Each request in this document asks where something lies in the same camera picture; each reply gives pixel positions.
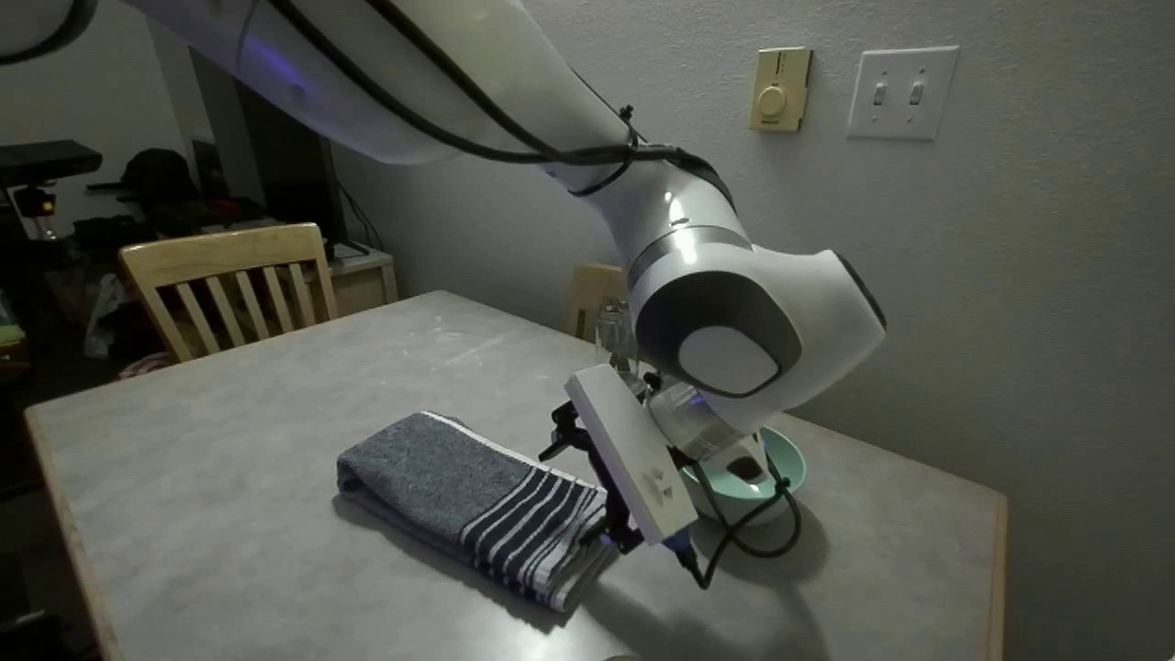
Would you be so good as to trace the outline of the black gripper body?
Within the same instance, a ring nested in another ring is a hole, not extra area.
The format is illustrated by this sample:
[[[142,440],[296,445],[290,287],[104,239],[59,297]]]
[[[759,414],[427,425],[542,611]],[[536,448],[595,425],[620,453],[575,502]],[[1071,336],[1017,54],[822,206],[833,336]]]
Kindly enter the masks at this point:
[[[591,528],[591,540],[605,535],[620,554],[634,550],[644,544],[644,534],[629,527],[631,512],[617,481],[609,479],[609,467],[603,462],[603,453],[595,448],[591,432],[581,425],[574,402],[552,413],[552,440],[540,453],[540,461],[556,461],[560,453],[581,453],[605,491],[605,514]]]

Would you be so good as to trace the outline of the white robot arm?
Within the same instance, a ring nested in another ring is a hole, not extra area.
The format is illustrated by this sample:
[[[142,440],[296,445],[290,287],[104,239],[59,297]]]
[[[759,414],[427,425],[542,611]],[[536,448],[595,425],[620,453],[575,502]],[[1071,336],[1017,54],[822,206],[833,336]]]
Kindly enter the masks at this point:
[[[887,331],[833,249],[748,239],[722,178],[646,141],[552,43],[523,0],[124,0],[303,128],[385,166],[471,155],[532,166],[591,206],[629,281],[629,338],[669,387],[570,377],[624,534],[669,544],[698,522],[685,461],[851,376]]]

